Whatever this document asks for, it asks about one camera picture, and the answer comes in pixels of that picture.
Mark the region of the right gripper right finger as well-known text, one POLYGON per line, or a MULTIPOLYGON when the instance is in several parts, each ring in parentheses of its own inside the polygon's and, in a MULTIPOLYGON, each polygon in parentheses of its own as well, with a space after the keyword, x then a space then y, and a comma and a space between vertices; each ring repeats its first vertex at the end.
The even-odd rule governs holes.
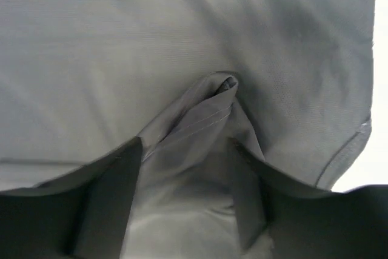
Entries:
POLYGON ((246 258, 386 258, 387 186, 346 193, 304 184, 229 139, 229 175, 246 258))

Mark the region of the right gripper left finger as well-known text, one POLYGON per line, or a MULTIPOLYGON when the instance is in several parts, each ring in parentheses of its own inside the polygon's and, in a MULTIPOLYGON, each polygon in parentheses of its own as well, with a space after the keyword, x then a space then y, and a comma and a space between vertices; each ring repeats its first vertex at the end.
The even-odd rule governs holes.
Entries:
POLYGON ((35 187, 1 192, 2 258, 119 258, 142 161, 134 137, 35 187))

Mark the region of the dark grey t shirt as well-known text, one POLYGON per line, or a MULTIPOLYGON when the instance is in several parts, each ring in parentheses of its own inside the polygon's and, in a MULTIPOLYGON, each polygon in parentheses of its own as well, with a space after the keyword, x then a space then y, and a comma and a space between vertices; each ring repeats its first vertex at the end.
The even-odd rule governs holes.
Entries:
POLYGON ((134 137, 119 258, 246 258, 229 139, 332 190, 371 131, 375 0, 1 0, 1 192, 134 137))

